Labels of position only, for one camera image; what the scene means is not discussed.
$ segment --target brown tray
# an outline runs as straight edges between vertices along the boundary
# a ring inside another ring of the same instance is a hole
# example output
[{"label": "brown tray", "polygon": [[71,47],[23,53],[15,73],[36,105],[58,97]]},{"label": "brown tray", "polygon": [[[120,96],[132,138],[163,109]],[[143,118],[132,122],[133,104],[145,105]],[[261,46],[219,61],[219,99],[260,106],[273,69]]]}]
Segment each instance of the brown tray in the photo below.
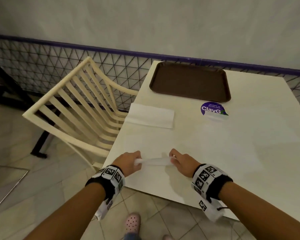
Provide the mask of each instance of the brown tray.
[{"label": "brown tray", "polygon": [[231,99],[224,70],[172,62],[160,62],[149,85],[154,92],[213,102]]}]

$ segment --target forearm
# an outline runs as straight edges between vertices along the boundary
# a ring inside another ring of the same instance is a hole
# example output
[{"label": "forearm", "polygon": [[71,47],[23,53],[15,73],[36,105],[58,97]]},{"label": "forearm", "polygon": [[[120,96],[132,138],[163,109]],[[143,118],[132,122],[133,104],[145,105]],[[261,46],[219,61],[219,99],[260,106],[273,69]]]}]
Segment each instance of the forearm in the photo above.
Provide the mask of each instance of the forearm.
[{"label": "forearm", "polygon": [[300,222],[233,182],[227,182],[219,198],[256,239],[299,239]]},{"label": "forearm", "polygon": [[91,183],[46,218],[24,240],[79,240],[105,198],[99,183]]}]

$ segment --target purple trim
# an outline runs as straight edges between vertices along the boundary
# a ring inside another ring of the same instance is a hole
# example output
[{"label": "purple trim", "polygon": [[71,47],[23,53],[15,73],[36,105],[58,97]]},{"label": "purple trim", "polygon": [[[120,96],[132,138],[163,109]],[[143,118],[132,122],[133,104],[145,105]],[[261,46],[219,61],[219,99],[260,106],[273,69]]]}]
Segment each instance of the purple trim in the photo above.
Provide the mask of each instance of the purple trim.
[{"label": "purple trim", "polygon": [[69,43],[62,43],[62,42],[55,42],[55,41],[16,37],[16,36],[6,36],[6,35],[0,35],[0,39],[27,42],[33,44],[41,44],[41,45],[51,45],[51,46],[58,46],[58,47],[71,48],[71,49],[81,49],[81,50],[95,51],[95,52],[105,52],[105,53],[112,53],[112,54],[126,55],[126,56],[138,56],[138,57],[152,58],[158,60],[190,62],[196,65],[212,65],[212,66],[220,66],[220,67],[228,67],[228,68],[238,68],[243,70],[248,69],[248,70],[255,70],[261,72],[268,72],[268,73],[300,76],[300,70],[267,66],[267,65],[246,64],[246,63],[238,63],[238,62],[231,62],[231,61],[219,61],[219,60],[209,60],[209,59],[191,58],[191,57],[183,57],[183,56],[171,56],[171,55],[162,55],[162,54],[154,54],[154,53],[146,53],[146,52],[128,51],[128,50],[112,49],[112,48],[101,48],[101,47],[94,47],[94,46],[69,44]]}]

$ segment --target hand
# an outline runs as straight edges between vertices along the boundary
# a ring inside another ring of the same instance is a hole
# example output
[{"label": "hand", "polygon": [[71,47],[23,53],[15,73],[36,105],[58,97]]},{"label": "hand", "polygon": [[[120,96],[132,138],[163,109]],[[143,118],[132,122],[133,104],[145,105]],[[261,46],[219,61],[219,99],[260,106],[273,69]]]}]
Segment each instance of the hand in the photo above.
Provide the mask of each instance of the hand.
[{"label": "hand", "polygon": [[128,177],[130,174],[139,171],[141,169],[142,164],[134,165],[134,160],[136,158],[141,158],[140,151],[136,151],[133,153],[125,152],[117,157],[112,165],[118,166],[125,177]]},{"label": "hand", "polygon": [[181,154],[176,149],[172,149],[169,156],[175,157],[171,159],[172,164],[176,166],[180,173],[188,178],[192,178],[193,173],[200,165],[200,162],[196,161],[196,159],[188,154]]}]

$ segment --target concrete wall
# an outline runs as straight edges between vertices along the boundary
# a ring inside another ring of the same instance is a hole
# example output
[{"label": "concrete wall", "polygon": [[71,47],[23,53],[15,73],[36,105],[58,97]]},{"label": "concrete wall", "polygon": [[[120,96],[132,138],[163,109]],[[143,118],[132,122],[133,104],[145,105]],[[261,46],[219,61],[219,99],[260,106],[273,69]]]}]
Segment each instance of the concrete wall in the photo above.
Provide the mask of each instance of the concrete wall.
[{"label": "concrete wall", "polygon": [[0,0],[0,34],[300,69],[300,0]]}]

